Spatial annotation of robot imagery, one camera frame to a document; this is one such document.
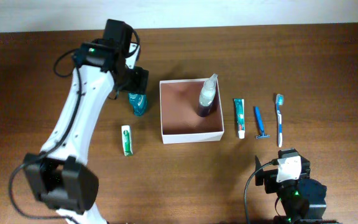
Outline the teal mouthwash bottle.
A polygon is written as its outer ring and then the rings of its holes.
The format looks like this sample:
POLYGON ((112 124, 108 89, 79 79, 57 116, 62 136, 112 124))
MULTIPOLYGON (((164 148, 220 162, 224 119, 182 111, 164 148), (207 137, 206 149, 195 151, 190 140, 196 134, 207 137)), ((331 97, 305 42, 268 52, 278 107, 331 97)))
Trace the teal mouthwash bottle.
POLYGON ((136 116, 143 116, 147 109, 146 95, 129 93, 128 98, 129 98, 129 103, 133 107, 134 114, 136 116))

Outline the green white small box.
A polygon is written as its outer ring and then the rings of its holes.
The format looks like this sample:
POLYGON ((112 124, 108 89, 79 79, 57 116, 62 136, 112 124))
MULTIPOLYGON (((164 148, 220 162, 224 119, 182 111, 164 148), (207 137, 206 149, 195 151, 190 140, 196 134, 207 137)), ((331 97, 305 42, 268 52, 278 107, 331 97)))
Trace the green white small box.
POLYGON ((122 133, 122 147, 125 156, 132 156, 132 131, 129 125, 121 126, 122 133))

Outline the clear spray bottle purple liquid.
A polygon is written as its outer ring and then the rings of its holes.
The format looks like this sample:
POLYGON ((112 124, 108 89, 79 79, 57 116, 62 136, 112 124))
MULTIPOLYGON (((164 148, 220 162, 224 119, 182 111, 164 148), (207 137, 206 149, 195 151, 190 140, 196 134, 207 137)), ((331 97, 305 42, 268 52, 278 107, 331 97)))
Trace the clear spray bottle purple liquid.
POLYGON ((216 94, 216 82, 218 75, 214 73, 209 79, 207 79, 200 91, 200 98, 198 104, 197 114, 200 117, 206 117, 209 115, 213 106, 214 97, 216 94))

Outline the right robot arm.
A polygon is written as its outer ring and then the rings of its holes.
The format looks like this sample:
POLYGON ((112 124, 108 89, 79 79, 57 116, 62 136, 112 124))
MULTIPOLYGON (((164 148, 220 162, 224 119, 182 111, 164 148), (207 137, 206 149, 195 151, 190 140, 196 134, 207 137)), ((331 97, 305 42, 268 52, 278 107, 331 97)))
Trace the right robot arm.
POLYGON ((284 215, 276 215, 274 223, 322 223, 326 210, 327 187, 310 177, 310 161, 294 149, 278 151, 271 165, 276 169, 264 170, 255 158, 255 184, 263 185, 266 194, 276 194, 284 215))

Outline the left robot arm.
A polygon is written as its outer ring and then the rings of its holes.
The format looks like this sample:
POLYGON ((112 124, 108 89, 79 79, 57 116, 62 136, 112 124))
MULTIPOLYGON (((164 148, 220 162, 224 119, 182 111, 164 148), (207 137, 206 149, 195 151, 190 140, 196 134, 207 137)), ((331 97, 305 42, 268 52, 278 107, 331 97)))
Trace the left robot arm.
POLYGON ((52 134, 38 154, 28 153, 9 178, 23 170, 36 201, 56 211, 52 219, 67 223, 105 223, 96 197, 97 176, 87 168, 88 150, 99 114, 111 93, 143 95, 149 72, 136 66, 137 32, 123 21, 109 19, 103 36, 68 51, 74 68, 68 98, 52 134))

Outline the blue disposable razor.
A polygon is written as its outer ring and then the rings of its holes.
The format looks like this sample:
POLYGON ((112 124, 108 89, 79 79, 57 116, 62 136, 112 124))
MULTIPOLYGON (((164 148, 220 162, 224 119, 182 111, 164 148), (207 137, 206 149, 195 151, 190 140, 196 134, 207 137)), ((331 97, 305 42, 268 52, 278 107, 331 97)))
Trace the blue disposable razor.
POLYGON ((264 124, 262 121, 262 117, 260 114, 260 110, 257 106, 254 107, 254 114, 255 114, 255 118, 257 121, 257 125, 258 125, 258 129, 259 129, 259 134, 256 135, 256 139, 267 139, 270 136, 268 134, 265 133, 265 129, 264 129, 264 124))

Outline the white open cardboard box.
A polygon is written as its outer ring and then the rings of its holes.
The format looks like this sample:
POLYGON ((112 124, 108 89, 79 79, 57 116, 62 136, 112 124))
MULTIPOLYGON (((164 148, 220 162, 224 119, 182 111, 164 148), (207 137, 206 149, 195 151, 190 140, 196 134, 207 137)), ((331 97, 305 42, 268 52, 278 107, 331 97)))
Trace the white open cardboard box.
POLYGON ((204 78, 163 80, 159 83, 160 128, 164 144, 220 141, 224 118, 219 85, 209 115, 197 114, 204 78))

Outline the teal white toothpaste tube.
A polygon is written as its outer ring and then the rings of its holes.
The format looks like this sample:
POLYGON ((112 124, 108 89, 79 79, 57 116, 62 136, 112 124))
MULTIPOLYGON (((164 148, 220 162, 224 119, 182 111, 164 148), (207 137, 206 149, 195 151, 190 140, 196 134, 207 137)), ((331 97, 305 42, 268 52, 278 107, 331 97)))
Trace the teal white toothpaste tube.
POLYGON ((234 106, 236 110, 237 134, 239 139, 245 138, 245 120, 244 120, 244 99, 235 98, 234 106))

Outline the blue white toothbrush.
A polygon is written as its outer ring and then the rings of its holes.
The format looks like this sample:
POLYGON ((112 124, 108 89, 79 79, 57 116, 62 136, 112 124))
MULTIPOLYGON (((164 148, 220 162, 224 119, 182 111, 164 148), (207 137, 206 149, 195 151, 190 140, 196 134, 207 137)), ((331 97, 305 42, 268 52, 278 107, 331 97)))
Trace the blue white toothbrush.
POLYGON ((280 107, 283 105, 284 96, 281 94, 276 95, 275 105, 276 105, 276 115, 277 115, 277 122, 278 122, 278 147, 282 147, 283 145, 283 130, 282 130, 282 114, 280 111, 280 107))

